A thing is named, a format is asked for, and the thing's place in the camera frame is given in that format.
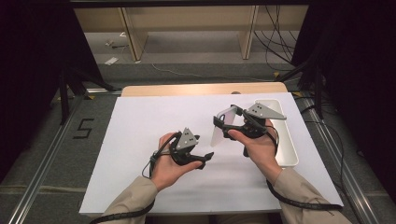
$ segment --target white table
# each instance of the white table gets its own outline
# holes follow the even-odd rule
[[[342,204],[300,112],[289,93],[121,97],[118,99],[80,213],[97,216],[126,188],[149,161],[158,139],[189,127],[201,135],[192,154],[215,151],[204,170],[183,175],[156,198],[152,215],[272,212],[279,202],[243,146],[228,139],[210,147],[213,116],[234,104],[242,108],[258,99],[277,99],[288,117],[291,141],[298,154],[295,170],[330,202]]]

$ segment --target hand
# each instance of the hand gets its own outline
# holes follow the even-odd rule
[[[173,133],[167,133],[160,138],[159,148],[172,136]],[[202,165],[201,161],[194,161],[183,166],[177,165],[171,156],[162,155],[155,163],[152,172],[151,181],[157,187],[158,191],[172,186],[176,181],[189,171],[192,171]]]
[[[269,119],[265,120],[265,126],[274,127]],[[276,131],[273,128],[267,128],[267,131],[276,139]],[[268,181],[274,185],[282,168],[275,159],[275,145],[271,138],[267,134],[259,138],[248,138],[237,130],[230,130],[228,134],[246,147],[249,157]]]

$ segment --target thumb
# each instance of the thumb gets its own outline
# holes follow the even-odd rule
[[[243,145],[245,145],[249,138],[246,137],[244,134],[242,134],[241,132],[238,132],[237,130],[231,129],[228,131],[228,134],[235,140],[237,140],[238,142],[242,143]]]
[[[200,167],[203,163],[201,161],[193,161],[188,164],[181,166],[183,174],[186,174],[189,171],[195,170]]]

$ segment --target beige sleeve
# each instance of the beige sleeve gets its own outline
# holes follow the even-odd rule
[[[150,179],[139,176],[107,208],[102,216],[139,211],[149,206],[157,196],[158,190]],[[109,221],[111,224],[145,223],[146,216]]]
[[[291,168],[287,168],[276,180],[275,191],[285,198],[301,203],[329,203],[307,180]],[[338,211],[316,211],[294,207],[280,202],[282,212],[289,224],[297,223],[350,223]]]

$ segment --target wrist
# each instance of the wrist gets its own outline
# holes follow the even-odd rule
[[[256,163],[262,174],[267,178],[267,180],[274,185],[280,173],[283,171],[282,167],[277,164],[275,158],[267,161],[261,161]]]
[[[158,192],[160,192],[161,190],[166,188],[166,186],[163,183],[163,181],[161,181],[160,179],[156,178],[155,176],[151,178],[151,182],[155,185],[155,187],[157,188]]]

